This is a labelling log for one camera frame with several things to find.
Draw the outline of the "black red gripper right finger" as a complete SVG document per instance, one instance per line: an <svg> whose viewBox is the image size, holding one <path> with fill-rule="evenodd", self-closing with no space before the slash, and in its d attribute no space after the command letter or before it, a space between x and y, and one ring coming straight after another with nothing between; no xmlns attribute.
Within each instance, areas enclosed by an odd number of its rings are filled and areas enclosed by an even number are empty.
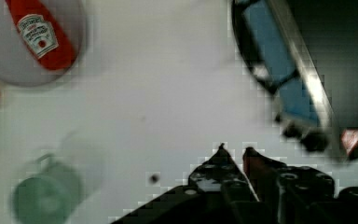
<svg viewBox="0 0 358 224"><path fill-rule="evenodd" d="M358 187L336 191L331 175L289 166L248 147L243 171L279 224L358 224Z"/></svg>

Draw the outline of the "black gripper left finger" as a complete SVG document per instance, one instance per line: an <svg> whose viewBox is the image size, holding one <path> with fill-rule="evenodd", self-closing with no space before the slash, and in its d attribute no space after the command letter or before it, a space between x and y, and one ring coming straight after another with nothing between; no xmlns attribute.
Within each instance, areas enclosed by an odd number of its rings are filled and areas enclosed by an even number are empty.
<svg viewBox="0 0 358 224"><path fill-rule="evenodd" d="M111 224L240 224L236 202L253 202L245 175L220 145L177 186Z"/></svg>

